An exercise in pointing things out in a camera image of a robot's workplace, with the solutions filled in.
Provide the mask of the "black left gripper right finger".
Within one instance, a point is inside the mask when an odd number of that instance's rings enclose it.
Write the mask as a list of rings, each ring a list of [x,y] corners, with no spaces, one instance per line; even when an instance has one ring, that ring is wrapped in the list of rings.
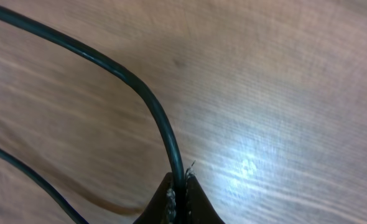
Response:
[[[186,214],[189,224],[224,224],[192,174],[187,178]]]

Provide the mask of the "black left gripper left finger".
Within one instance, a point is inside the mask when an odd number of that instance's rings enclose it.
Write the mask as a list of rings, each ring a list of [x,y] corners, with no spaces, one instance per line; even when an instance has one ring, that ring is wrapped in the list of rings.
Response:
[[[162,179],[147,207],[134,221],[134,224],[168,224],[175,219],[175,192],[172,173],[168,172]]]

